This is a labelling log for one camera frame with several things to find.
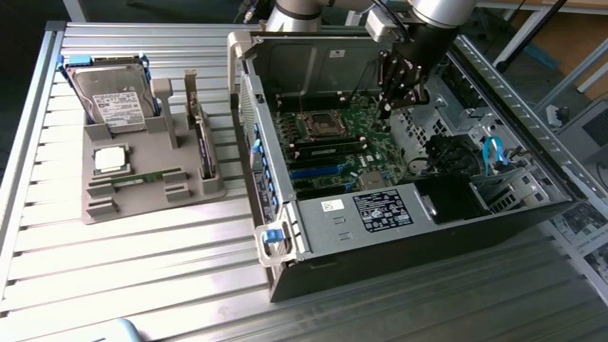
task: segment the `blue latch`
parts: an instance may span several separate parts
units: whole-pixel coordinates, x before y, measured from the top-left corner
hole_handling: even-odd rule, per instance
[[[256,139],[256,141],[253,141],[253,146],[251,147],[251,152],[253,152],[253,153],[259,152],[261,144],[263,144],[263,141],[260,139]]]
[[[281,242],[285,239],[283,236],[281,229],[268,229],[263,232],[263,242],[272,244],[273,242]]]
[[[73,55],[69,56],[68,66],[91,66],[93,60],[89,55]]]
[[[65,60],[64,55],[57,55],[57,69],[59,69],[59,68],[63,68],[63,66],[64,66],[64,60]]]

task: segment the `motherboard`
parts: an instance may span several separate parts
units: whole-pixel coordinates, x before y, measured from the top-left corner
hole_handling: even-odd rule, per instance
[[[379,189],[407,175],[372,97],[356,95],[341,109],[276,113],[273,123],[299,199]]]

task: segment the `aluminum workbench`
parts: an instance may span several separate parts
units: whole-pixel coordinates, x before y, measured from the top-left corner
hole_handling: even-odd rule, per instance
[[[49,24],[0,193],[0,341],[92,341],[119,317],[164,341],[605,341],[607,306],[536,228],[473,254],[268,302],[228,105],[227,34],[240,29],[253,26]],[[212,204],[85,226],[84,113],[56,55],[140,51],[152,76],[173,81],[173,113],[184,69],[197,71],[229,191]]]

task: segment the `gray parts tray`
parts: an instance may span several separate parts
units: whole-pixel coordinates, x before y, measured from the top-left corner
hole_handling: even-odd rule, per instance
[[[147,130],[116,135],[107,132],[105,125],[84,126],[83,223],[93,224],[199,204],[227,194],[215,152],[211,153],[216,165],[215,176],[203,178],[199,137],[188,125],[187,114],[171,115],[169,111],[165,112],[169,96],[171,90],[161,95],[155,92],[155,97],[163,103],[161,115],[168,115],[172,119],[168,124],[163,116],[149,118]],[[173,137],[172,130],[167,129],[171,124],[175,125]],[[213,151],[213,143],[208,140],[207,144]],[[127,164],[121,170],[95,175],[95,151],[108,147],[124,149]]]

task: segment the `hard drive label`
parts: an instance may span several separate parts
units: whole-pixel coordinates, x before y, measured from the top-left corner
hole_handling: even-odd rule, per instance
[[[413,224],[397,190],[359,195],[352,199],[368,232],[373,233]]]
[[[95,105],[104,122],[109,127],[136,125],[144,123],[137,93],[115,93],[93,95]]]

